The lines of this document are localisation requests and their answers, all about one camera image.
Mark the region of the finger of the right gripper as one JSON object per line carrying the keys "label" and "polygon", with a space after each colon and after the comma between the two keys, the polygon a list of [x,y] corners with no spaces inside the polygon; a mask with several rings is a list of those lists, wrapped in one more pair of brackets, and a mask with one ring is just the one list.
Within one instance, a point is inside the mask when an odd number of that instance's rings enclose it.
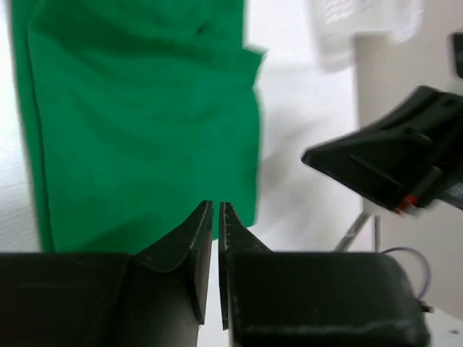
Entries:
{"label": "finger of the right gripper", "polygon": [[462,208],[462,96],[419,86],[356,132],[308,148],[301,161],[396,213],[436,200]]}

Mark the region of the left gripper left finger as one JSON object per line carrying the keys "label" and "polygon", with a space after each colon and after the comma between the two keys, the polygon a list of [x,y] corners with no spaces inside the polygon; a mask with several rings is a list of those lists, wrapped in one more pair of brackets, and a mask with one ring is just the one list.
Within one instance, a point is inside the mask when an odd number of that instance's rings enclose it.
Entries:
{"label": "left gripper left finger", "polygon": [[143,251],[3,253],[3,346],[195,346],[205,322],[213,204]]}

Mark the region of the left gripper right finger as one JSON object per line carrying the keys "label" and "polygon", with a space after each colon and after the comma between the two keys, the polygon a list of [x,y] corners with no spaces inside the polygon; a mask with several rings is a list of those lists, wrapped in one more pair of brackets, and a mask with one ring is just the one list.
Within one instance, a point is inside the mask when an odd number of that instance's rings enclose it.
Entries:
{"label": "left gripper right finger", "polygon": [[277,252],[219,209],[219,288],[232,346],[429,346],[399,263],[375,252]]}

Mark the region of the green t shirt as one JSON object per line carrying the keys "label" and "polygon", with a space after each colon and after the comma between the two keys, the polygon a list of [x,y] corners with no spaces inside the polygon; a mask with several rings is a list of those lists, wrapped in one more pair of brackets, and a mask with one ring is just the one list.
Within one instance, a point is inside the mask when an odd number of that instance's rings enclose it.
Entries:
{"label": "green t shirt", "polygon": [[203,200],[258,204],[243,1],[13,1],[41,248],[136,253]]}

